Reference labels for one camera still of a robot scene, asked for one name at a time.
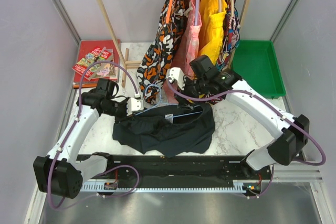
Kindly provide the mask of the pink illustrated book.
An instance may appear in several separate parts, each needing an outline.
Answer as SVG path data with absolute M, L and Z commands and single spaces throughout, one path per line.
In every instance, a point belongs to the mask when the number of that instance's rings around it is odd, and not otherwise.
M 109 58 L 99 57 L 99 61 L 101 60 L 110 60 L 111 62 L 115 62 L 114 59 L 114 51 L 113 49 L 106 49 L 103 51 L 104 56 L 108 56 Z M 100 63 L 95 65 L 93 68 L 92 79 L 100 79 L 100 78 L 115 78 L 116 67 L 107 63 Z

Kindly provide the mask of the camouflage orange black shorts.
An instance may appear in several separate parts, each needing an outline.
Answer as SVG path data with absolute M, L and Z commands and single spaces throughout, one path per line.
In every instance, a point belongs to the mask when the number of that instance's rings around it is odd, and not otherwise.
M 169 0 L 166 0 L 162 7 L 154 42 L 150 44 L 136 71 L 136 77 L 143 98 L 149 104 L 155 104 L 156 95 L 159 91 L 155 87 L 149 87 L 147 92 L 145 92 L 145 88 L 150 84 L 157 84 L 160 88 L 163 86 L 166 79 L 163 68 L 167 64 L 167 55 L 172 49 L 173 44 L 172 34 L 164 25 L 168 2 Z

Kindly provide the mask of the green plastic tray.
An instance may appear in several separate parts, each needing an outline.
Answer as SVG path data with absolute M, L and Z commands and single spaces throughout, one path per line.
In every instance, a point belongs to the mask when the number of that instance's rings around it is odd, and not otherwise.
M 232 68 L 263 97 L 277 99 L 286 95 L 272 41 L 241 40 Z

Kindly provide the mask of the large red book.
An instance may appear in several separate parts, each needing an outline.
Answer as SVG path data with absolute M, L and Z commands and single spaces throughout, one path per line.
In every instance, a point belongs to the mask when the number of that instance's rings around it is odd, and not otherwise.
M 115 62 L 114 63 L 119 63 L 119 56 L 117 53 L 117 49 L 116 46 L 114 45 L 114 42 L 112 40 L 84 40 L 80 43 L 79 46 L 79 50 L 78 50 L 78 59 L 77 62 L 84 57 L 87 53 L 89 53 L 91 50 L 93 50 L 96 47 L 106 47 L 107 49 L 113 49 L 114 51 L 114 59 Z M 75 76 L 74 76 L 74 82 L 97 82 L 99 79 L 93 79 L 93 80 L 87 80 L 85 79 L 85 73 L 89 70 L 89 68 L 93 67 L 94 65 L 101 63 L 101 62 L 94 62 L 93 64 L 91 64 L 82 75 L 78 74 L 75 72 Z M 100 78 L 100 79 L 108 79 L 108 80 L 112 80 L 115 82 L 119 81 L 119 68 L 115 66 L 115 70 L 116 70 L 116 74 L 117 76 L 115 78 Z

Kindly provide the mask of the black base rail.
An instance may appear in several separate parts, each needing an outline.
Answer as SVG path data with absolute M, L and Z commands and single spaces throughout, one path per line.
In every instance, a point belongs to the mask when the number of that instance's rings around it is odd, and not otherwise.
M 119 187 L 138 188 L 229 188 L 234 181 L 265 182 L 271 178 L 266 166 L 245 174 L 242 156 L 113 155 L 105 175 L 98 179 L 116 179 Z

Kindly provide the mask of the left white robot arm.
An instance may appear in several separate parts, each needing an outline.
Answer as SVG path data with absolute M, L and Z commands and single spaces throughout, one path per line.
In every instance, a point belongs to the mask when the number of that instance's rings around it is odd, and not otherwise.
M 76 114 L 65 131 L 45 157 L 33 162 L 40 192 L 73 199 L 87 180 L 101 175 L 111 178 L 115 165 L 106 154 L 93 154 L 79 163 L 77 157 L 90 129 L 103 114 L 126 116 L 128 99 L 116 101 L 119 86 L 116 82 L 101 79 L 95 88 L 79 95 Z

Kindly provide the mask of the comic print shorts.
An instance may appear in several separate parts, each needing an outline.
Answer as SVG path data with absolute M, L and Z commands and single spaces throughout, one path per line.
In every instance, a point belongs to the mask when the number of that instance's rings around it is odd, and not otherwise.
M 236 0 L 234 0 L 234 14 L 235 17 L 230 16 L 229 0 L 225 0 L 227 4 L 226 15 L 223 21 L 223 46 L 221 48 L 219 57 L 214 64 L 218 70 L 222 71 L 228 68 L 229 62 L 232 58 L 232 54 L 239 46 L 240 41 L 240 19 L 239 13 L 236 9 Z

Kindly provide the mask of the pink patterned shorts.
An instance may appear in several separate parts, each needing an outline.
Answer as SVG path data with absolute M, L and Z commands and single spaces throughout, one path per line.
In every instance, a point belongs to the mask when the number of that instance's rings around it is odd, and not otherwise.
M 195 21 L 195 0 L 179 0 L 180 9 L 172 22 L 165 23 L 165 28 L 172 34 L 172 49 L 167 55 L 167 64 L 163 68 L 163 73 L 172 67 L 179 67 L 183 72 L 192 77 L 194 75 L 190 62 L 194 60 L 198 53 L 198 34 L 202 26 L 201 18 L 198 17 L 198 26 Z

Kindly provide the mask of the orange thin book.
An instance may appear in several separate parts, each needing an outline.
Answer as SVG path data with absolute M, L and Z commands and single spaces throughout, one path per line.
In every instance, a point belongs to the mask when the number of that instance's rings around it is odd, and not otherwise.
M 74 89 L 78 89 L 79 86 L 80 86 L 80 83 L 79 82 L 74 82 L 72 86 L 73 86 Z M 83 82 L 81 84 L 82 88 L 95 88 L 96 86 L 97 86 L 97 82 Z

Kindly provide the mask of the blue wire hanger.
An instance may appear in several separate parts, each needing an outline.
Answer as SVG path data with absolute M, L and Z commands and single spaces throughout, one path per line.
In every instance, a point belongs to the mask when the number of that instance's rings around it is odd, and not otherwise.
M 156 105 L 147 108 L 139 113 L 137 113 L 136 115 L 140 115 L 142 113 L 145 112 L 149 112 L 150 110 L 156 109 L 156 108 L 161 108 L 161 107 L 166 107 L 166 106 L 177 106 L 177 104 L 173 104 L 173 103 L 166 103 L 166 102 L 162 102 L 162 92 L 161 92 L 161 88 L 157 85 L 157 84 L 150 84 L 145 88 L 145 92 L 147 92 L 149 87 L 155 87 L 158 89 L 159 91 L 159 101 L 157 102 Z M 188 116 L 188 115 L 193 115 L 193 114 L 199 114 L 201 113 L 201 111 L 197 111 L 197 112 L 192 112 L 192 113 L 187 113 L 187 114 L 181 114 L 181 115 L 174 115 L 174 114 L 168 114 L 168 117 L 166 117 L 167 119 L 174 119 L 174 118 L 179 118 L 179 117 L 183 117 L 183 116 Z

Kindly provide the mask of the wooden clothes rack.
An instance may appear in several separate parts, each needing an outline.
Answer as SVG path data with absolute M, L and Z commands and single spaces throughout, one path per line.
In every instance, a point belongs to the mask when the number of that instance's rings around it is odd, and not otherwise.
M 125 88 L 125 85 L 126 85 L 126 76 L 128 74 L 127 70 L 129 69 L 136 69 L 139 65 L 140 65 L 140 61 L 128 61 L 128 58 L 129 58 L 129 48 L 126 48 L 125 50 L 125 56 L 124 54 L 122 53 L 121 51 L 121 47 L 118 43 L 118 40 L 117 40 L 117 37 L 114 33 L 114 30 L 113 30 L 113 27 L 112 27 L 112 23 L 109 19 L 109 16 L 108 16 L 108 13 L 107 13 L 107 10 L 104 6 L 104 3 L 103 3 L 103 0 L 96 0 L 97 3 L 98 3 L 98 6 L 100 8 L 100 11 L 103 15 L 103 18 L 107 24 L 107 27 L 108 27 L 108 30 L 109 30 L 109 33 L 112 37 L 112 40 L 114 42 L 114 45 L 116 46 L 116 49 L 117 49 L 117 53 L 118 53 L 118 56 L 119 56 L 119 63 L 122 64 L 123 66 L 123 69 L 121 66 L 119 66 L 118 68 L 121 69 L 123 71 L 123 74 L 122 74 L 122 78 L 121 78 L 121 86 L 123 88 Z M 240 16 L 240 20 L 241 20 L 241 25 L 243 24 L 243 21 L 244 21 L 244 18 L 245 18 L 245 15 L 246 13 L 244 13 L 247 9 L 248 9 L 248 5 L 249 5 L 249 2 L 250 0 L 244 0 L 244 4 L 243 4 L 243 8 L 242 8 L 242 12 L 241 12 L 241 16 Z

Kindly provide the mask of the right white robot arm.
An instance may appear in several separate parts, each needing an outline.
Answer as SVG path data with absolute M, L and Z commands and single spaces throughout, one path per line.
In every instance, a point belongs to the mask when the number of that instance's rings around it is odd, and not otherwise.
M 249 152 L 240 166 L 241 174 L 254 178 L 259 170 L 271 164 L 288 166 L 307 144 L 305 132 L 309 119 L 294 116 L 274 106 L 260 96 L 239 74 L 231 69 L 219 69 L 208 56 L 201 56 L 190 63 L 196 78 L 187 77 L 181 68 L 171 68 L 167 77 L 177 82 L 179 92 L 190 97 L 177 96 L 182 103 L 203 102 L 206 97 L 221 94 L 227 100 L 257 120 L 274 138 L 269 144 Z

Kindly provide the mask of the yellow shorts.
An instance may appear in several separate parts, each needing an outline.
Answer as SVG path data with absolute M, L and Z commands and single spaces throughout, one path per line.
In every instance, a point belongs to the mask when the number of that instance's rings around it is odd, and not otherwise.
M 217 12 L 218 0 L 201 0 L 199 11 L 202 26 L 199 32 L 198 56 L 207 55 L 215 64 L 223 46 L 223 21 L 226 10 Z

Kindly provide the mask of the colourful paperback book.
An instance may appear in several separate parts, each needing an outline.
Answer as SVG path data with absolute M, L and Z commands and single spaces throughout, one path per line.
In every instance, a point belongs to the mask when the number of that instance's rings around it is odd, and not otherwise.
M 96 47 L 87 53 L 84 57 L 82 57 L 73 67 L 72 69 L 82 75 L 84 71 L 94 62 L 101 62 L 99 61 L 99 57 L 109 58 L 108 56 L 103 55 L 103 51 L 106 50 L 106 47 L 100 48 Z M 92 80 L 93 68 L 89 68 L 89 70 L 85 73 L 85 79 Z

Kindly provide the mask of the dark navy shorts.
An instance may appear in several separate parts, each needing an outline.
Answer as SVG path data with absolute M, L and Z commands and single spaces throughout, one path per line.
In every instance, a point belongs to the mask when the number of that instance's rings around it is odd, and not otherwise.
M 205 153 L 214 131 L 209 104 L 197 105 L 192 110 L 167 105 L 125 119 L 116 118 L 112 138 L 142 154 L 158 151 L 174 157 L 183 152 Z

